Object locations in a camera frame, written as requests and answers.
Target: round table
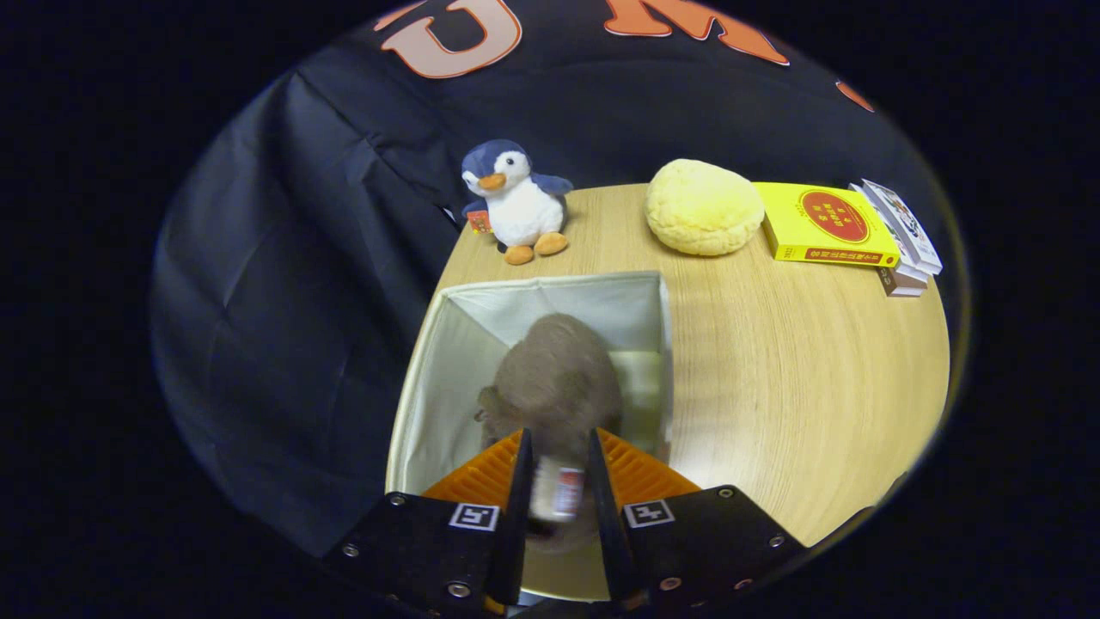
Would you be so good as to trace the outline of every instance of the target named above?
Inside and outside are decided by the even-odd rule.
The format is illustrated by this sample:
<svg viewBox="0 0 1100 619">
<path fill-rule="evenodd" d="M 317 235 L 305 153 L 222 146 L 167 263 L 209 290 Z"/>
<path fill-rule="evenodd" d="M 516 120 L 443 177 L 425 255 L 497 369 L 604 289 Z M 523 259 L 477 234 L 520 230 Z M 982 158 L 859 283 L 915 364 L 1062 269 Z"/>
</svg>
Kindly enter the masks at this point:
<svg viewBox="0 0 1100 619">
<path fill-rule="evenodd" d="M 672 319 L 668 464 L 703 488 L 735 485 L 802 544 L 820 543 L 882 499 L 944 416 L 949 346 L 934 278 L 920 297 L 888 297 L 871 267 L 774 259 L 762 229 L 728 255 L 682 254 L 650 232 L 645 197 L 645 184 L 569 194 L 569 247 L 520 266 L 466 225 L 437 294 L 660 270 Z M 525 586 L 538 579 L 525 572 Z M 597 579 L 584 586 L 595 598 L 606 596 Z"/>
</svg>

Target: yellow bread bun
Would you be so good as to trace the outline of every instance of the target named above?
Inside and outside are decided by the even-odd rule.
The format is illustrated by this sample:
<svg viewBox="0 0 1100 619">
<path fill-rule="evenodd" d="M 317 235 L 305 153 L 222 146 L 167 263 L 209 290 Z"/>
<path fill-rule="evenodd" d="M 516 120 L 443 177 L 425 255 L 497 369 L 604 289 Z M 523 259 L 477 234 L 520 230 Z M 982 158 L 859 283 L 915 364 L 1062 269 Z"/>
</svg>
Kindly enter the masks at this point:
<svg viewBox="0 0 1100 619">
<path fill-rule="evenodd" d="M 695 255 L 722 255 L 748 242 L 763 221 L 763 200 L 744 176 L 678 158 L 657 170 L 646 221 L 661 242 Z"/>
</svg>

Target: white box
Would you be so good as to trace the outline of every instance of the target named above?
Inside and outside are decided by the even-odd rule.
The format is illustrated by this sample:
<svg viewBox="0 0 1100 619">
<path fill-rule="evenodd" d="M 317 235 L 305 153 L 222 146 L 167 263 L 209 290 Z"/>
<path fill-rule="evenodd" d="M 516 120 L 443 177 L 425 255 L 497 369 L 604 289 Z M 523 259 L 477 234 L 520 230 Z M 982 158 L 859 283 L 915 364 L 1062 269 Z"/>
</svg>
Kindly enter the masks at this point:
<svg viewBox="0 0 1100 619">
<path fill-rule="evenodd" d="M 623 389 L 620 435 L 668 462 L 672 351 L 668 288 L 644 270 L 484 281 L 444 288 L 428 308 L 389 443 L 386 491 L 420 495 L 480 453 L 477 394 L 540 318 L 561 312 L 604 340 Z M 598 543 L 546 556 L 528 550 L 525 592 L 606 599 Z"/>
</svg>

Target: screw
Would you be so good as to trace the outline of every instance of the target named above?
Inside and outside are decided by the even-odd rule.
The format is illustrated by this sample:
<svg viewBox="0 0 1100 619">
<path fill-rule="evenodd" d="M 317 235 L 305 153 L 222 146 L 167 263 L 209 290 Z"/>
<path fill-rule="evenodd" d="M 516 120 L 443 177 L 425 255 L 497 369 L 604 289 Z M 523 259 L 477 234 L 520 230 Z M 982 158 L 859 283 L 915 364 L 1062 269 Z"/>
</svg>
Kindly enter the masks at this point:
<svg viewBox="0 0 1100 619">
<path fill-rule="evenodd" d="M 447 586 L 447 593 L 454 597 L 470 597 L 470 587 L 462 583 L 451 583 Z"/>
</svg>

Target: stack of books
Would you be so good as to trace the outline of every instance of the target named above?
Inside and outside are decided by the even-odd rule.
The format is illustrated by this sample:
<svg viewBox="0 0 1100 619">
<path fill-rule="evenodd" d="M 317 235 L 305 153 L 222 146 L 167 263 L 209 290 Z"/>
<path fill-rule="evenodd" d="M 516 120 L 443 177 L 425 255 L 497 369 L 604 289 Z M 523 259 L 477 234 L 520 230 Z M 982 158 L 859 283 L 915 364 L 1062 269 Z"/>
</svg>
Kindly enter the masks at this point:
<svg viewBox="0 0 1100 619">
<path fill-rule="evenodd" d="M 754 183 L 776 259 L 861 264 L 889 296 L 920 296 L 943 268 L 921 223 L 893 190 L 864 179 L 847 189 Z"/>
<path fill-rule="evenodd" d="M 944 268 L 927 232 L 893 189 L 867 178 L 864 178 L 862 186 L 853 184 L 850 188 L 862 192 L 875 207 L 901 254 L 892 268 L 879 269 L 887 294 L 921 296 L 928 289 L 928 277 L 938 275 Z"/>
</svg>

